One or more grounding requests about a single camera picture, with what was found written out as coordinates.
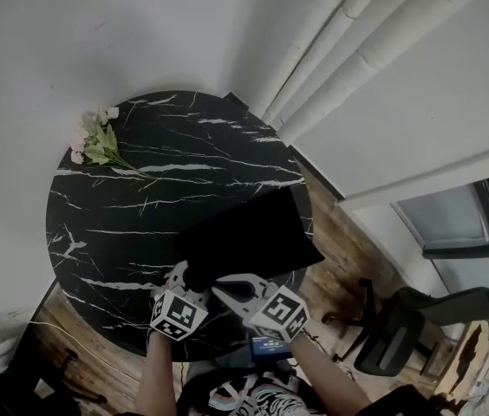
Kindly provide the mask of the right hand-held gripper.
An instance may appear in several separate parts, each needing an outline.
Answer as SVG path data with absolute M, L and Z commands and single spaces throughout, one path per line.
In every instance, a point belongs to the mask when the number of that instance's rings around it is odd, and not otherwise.
M 310 320 L 300 296 L 285 286 L 274 294 L 274 283 L 252 273 L 222 276 L 214 282 L 212 293 L 241 319 L 249 320 L 259 335 L 285 343 L 292 342 Z

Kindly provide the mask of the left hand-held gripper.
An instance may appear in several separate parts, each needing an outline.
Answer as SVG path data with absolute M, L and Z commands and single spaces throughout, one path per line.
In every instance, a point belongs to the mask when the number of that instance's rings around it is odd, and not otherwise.
M 187 270 L 186 260 L 177 263 L 165 287 L 152 295 L 150 327 L 174 341 L 191 335 L 208 316 L 205 297 L 185 289 Z

